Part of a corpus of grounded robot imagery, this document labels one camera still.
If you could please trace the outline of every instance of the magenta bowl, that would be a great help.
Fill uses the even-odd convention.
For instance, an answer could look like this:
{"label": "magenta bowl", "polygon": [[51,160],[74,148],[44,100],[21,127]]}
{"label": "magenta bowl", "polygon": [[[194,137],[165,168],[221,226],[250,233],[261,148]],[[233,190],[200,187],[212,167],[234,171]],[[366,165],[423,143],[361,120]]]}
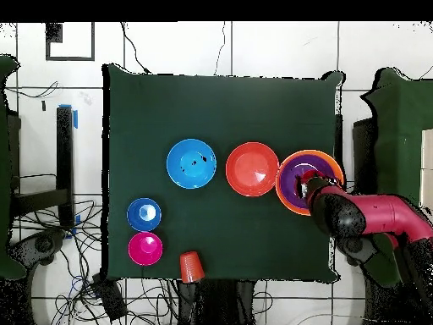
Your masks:
{"label": "magenta bowl", "polygon": [[140,232],[129,241],[128,253],[134,263],[151,266],[161,258],[162,242],[151,232]]}

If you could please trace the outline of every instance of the floor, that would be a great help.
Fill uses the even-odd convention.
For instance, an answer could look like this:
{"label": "floor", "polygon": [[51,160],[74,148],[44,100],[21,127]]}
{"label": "floor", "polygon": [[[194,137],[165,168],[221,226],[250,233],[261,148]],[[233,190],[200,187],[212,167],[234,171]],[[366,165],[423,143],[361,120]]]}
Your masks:
{"label": "floor", "polygon": [[[418,79],[433,65],[432,28],[425,22],[128,23],[125,31],[136,47],[139,61],[154,74],[320,78],[328,71],[343,71],[347,76],[343,84],[342,114],[348,180],[354,179],[353,123],[371,116],[369,107],[359,96],[371,88],[375,72],[395,66],[408,77]],[[78,129],[74,130],[75,199],[101,205],[101,65],[118,63],[132,72],[141,72],[141,67],[133,47],[123,37],[120,23],[95,24],[93,62],[46,61],[45,51],[44,24],[0,24],[0,53],[12,54],[20,63],[17,73],[8,78],[6,94],[8,105],[19,110],[22,118],[21,175],[56,173],[56,108],[60,103],[71,104],[79,114]],[[90,23],[64,24],[63,43],[52,43],[51,56],[89,57]],[[43,98],[45,111],[40,98],[13,92],[35,96],[55,81],[58,88]],[[427,169],[423,172],[423,183],[431,183],[433,165],[426,164],[424,168]],[[52,176],[22,179],[21,191],[49,190],[54,184]],[[426,201],[431,199],[428,195],[424,197]],[[89,202],[77,206],[77,211],[84,210],[82,217],[89,211],[88,206]],[[91,221],[97,227],[100,217],[95,216]],[[25,226],[22,222],[21,229],[14,230],[13,240],[34,233]],[[97,228],[89,230],[99,235]],[[83,233],[77,235],[90,244]],[[95,242],[85,252],[90,274],[100,268],[99,248]],[[64,240],[63,252],[69,260],[70,271],[78,275],[78,252],[72,239]],[[267,292],[273,301],[269,296],[265,300],[260,293],[254,299],[257,325],[359,325],[359,317],[364,312],[363,276],[338,251],[335,267],[341,280],[334,284],[269,281]],[[157,295],[161,292],[161,288],[152,289],[159,285],[157,281],[124,279],[120,285],[129,310],[155,312]],[[265,282],[259,282],[255,291],[261,292],[265,287]],[[149,298],[140,297],[144,289],[152,289]],[[74,288],[71,289],[71,277],[62,255],[57,254],[48,267],[38,267],[32,290],[37,325],[51,322],[63,325],[56,306],[61,307],[65,297],[58,296],[67,297],[71,292]],[[271,303],[268,311],[260,313]],[[81,317],[91,319],[89,312],[83,312]],[[162,320],[163,325],[168,325],[167,318]],[[130,315],[121,322],[110,324],[107,319],[101,319],[99,323],[149,325]],[[74,325],[96,323],[74,321]]]}

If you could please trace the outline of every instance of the blue bowl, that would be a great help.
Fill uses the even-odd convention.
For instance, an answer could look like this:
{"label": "blue bowl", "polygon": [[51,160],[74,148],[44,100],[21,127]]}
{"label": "blue bowl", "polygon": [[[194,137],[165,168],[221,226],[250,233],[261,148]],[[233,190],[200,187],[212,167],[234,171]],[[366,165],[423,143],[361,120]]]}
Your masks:
{"label": "blue bowl", "polygon": [[133,229],[149,232],[161,222],[161,208],[150,198],[139,198],[129,205],[126,218]]}
{"label": "blue bowl", "polygon": [[167,156],[167,171],[172,181],[192,190],[206,185],[217,170],[213,150],[201,140],[181,140]]}

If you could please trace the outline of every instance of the dark green cloth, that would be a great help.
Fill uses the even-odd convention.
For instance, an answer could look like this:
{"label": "dark green cloth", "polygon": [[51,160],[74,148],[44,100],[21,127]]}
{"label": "dark green cloth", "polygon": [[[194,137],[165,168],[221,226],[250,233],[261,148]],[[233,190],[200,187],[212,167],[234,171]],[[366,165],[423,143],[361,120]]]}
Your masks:
{"label": "dark green cloth", "polygon": [[0,278],[19,279],[26,275],[25,268],[9,258],[6,252],[11,232],[9,216],[12,164],[9,156],[7,103],[4,93],[6,79],[18,68],[10,56],[0,56]]}
{"label": "dark green cloth", "polygon": [[[330,283],[329,238],[309,217],[290,212],[275,190],[261,197],[236,193],[225,176],[230,152],[247,141],[267,144],[280,162],[304,149],[332,154],[336,86],[325,80],[110,75],[108,275],[180,278],[179,256],[198,251],[208,278],[300,279]],[[216,174],[197,190],[174,184],[167,154],[195,138],[216,154]],[[150,267],[134,264],[128,242],[136,233],[126,212],[150,197],[162,209],[154,230],[164,246]]]}
{"label": "dark green cloth", "polygon": [[[405,80],[399,73],[380,70],[365,97],[377,118],[377,193],[401,195],[419,205],[422,131],[433,128],[433,81]],[[365,268],[379,284],[393,286],[400,278],[391,243],[383,234],[374,241],[382,255]]]}

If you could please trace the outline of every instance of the plastic cup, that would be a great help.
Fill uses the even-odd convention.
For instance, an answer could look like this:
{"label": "plastic cup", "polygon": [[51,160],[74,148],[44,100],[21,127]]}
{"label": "plastic cup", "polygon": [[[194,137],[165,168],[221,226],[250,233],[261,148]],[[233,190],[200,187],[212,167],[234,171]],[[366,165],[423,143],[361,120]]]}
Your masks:
{"label": "plastic cup", "polygon": [[197,282],[205,277],[196,251],[189,251],[180,255],[180,272],[182,281],[186,284]]}

